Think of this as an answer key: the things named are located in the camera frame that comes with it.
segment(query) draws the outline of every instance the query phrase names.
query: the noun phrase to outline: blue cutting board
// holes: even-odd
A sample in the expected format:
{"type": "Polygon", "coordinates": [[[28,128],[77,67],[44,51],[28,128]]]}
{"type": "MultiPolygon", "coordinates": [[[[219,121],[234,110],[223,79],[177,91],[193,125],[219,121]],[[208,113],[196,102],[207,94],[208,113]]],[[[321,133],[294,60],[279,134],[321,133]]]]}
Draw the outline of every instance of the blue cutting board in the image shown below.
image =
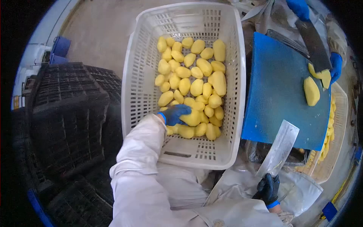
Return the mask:
{"type": "Polygon", "coordinates": [[[311,76],[308,60],[290,47],[258,32],[254,33],[252,70],[242,139],[273,143],[282,120],[300,129],[295,148],[320,151],[328,126],[330,88],[323,91],[313,77],[320,100],[308,106],[303,81],[311,76]]]}

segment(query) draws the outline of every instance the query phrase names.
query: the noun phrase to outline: blue glove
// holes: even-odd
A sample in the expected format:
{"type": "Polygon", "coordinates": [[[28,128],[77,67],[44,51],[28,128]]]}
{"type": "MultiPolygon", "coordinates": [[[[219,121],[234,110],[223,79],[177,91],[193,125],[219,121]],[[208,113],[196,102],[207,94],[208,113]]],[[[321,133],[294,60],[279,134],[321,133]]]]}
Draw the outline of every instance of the blue glove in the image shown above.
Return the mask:
{"type": "Polygon", "coordinates": [[[266,173],[257,185],[257,191],[260,194],[261,199],[265,202],[267,209],[279,205],[280,202],[277,200],[277,191],[280,186],[280,180],[278,175],[272,178],[271,174],[266,173]]]}
{"type": "Polygon", "coordinates": [[[342,73],[343,59],[339,54],[332,52],[330,54],[330,62],[331,62],[331,66],[332,66],[332,69],[330,71],[330,75],[331,75],[330,84],[332,84],[339,79],[339,77],[342,73]]]}
{"type": "Polygon", "coordinates": [[[309,21],[309,7],[304,0],[286,0],[287,6],[302,21],[309,21]]]}
{"type": "Polygon", "coordinates": [[[187,125],[186,123],[181,121],[179,117],[181,115],[186,115],[191,113],[192,109],[189,106],[184,104],[179,104],[179,105],[174,105],[165,111],[158,112],[157,114],[163,116],[165,120],[165,125],[174,126],[176,124],[187,125]]]}

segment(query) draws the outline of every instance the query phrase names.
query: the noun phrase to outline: white plastic basket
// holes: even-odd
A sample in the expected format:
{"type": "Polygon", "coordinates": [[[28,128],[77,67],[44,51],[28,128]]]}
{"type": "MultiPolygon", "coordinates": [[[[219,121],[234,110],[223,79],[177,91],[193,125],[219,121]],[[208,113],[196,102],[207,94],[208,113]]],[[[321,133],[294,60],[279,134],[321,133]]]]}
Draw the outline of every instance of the white plastic basket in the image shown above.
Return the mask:
{"type": "MultiPolygon", "coordinates": [[[[206,47],[212,47],[215,40],[221,39],[226,44],[227,81],[222,135],[215,141],[205,136],[192,139],[167,136],[159,161],[200,169],[229,168],[238,152],[246,95],[245,49],[238,11],[220,3],[179,3],[148,9],[136,20],[136,29],[127,46],[122,78],[123,137],[144,116],[160,109],[157,102],[161,92],[154,85],[161,59],[156,48],[159,36],[174,37],[180,42],[184,37],[202,39],[206,47]]],[[[183,49],[184,55],[189,52],[190,49],[183,49]]]]}
{"type": "Polygon", "coordinates": [[[348,97],[338,83],[331,85],[331,93],[335,95],[337,109],[334,114],[334,140],[329,143],[329,152],[325,159],[318,164],[320,152],[311,152],[310,159],[304,167],[297,167],[296,170],[311,176],[318,184],[326,182],[333,172],[335,163],[338,160],[342,148],[345,128],[348,116],[348,97]]]}

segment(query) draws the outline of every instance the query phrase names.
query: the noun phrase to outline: cleaver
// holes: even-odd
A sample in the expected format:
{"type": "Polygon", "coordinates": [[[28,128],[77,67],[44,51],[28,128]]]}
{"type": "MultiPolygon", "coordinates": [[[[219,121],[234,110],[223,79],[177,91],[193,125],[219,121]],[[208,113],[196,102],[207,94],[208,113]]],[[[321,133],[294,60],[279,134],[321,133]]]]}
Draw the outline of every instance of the cleaver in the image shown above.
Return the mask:
{"type": "Polygon", "coordinates": [[[300,32],[305,46],[309,52],[309,60],[312,62],[315,72],[321,72],[324,69],[331,70],[331,63],[327,52],[325,51],[323,41],[318,31],[311,21],[297,20],[295,23],[300,32]]]}

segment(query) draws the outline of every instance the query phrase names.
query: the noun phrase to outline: concrete floor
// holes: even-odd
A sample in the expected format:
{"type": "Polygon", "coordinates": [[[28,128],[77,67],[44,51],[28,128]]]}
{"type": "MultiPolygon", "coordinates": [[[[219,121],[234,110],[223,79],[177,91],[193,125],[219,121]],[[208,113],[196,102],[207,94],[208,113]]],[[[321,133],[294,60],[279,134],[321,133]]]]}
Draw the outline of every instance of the concrete floor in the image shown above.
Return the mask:
{"type": "MultiPolygon", "coordinates": [[[[135,25],[130,22],[131,19],[135,19],[146,9],[178,2],[185,0],[84,0],[62,34],[72,41],[68,52],[69,60],[111,69],[122,78],[126,47],[135,25]]],[[[311,226],[316,221],[322,208],[338,191],[350,168],[354,132],[350,126],[351,89],[356,78],[350,55],[351,50],[348,53],[347,66],[338,80],[339,85],[348,94],[349,101],[343,146],[330,179],[321,185],[324,188],[323,193],[308,211],[293,220],[294,226],[311,226]]]]}

